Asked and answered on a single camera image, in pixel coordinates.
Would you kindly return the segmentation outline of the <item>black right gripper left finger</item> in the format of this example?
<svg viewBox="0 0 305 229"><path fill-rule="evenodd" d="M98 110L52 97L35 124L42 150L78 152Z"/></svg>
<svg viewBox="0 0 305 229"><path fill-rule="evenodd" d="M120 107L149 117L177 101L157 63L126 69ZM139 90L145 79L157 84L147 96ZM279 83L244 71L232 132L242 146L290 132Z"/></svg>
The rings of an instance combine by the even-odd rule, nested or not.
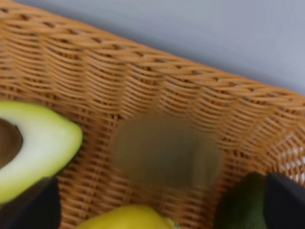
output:
<svg viewBox="0 0 305 229"><path fill-rule="evenodd" d="M61 199L56 177L44 177L0 208L2 229L58 229Z"/></svg>

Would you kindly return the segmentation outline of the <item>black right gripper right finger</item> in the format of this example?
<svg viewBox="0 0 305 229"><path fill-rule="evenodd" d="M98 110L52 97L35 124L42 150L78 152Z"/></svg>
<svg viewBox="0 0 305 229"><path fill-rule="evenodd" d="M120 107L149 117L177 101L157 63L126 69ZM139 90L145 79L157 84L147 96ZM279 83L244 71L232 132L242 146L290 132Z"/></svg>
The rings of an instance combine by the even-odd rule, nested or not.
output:
<svg viewBox="0 0 305 229"><path fill-rule="evenodd" d="M264 218L269 229L305 228L305 187L280 173L265 183Z"/></svg>

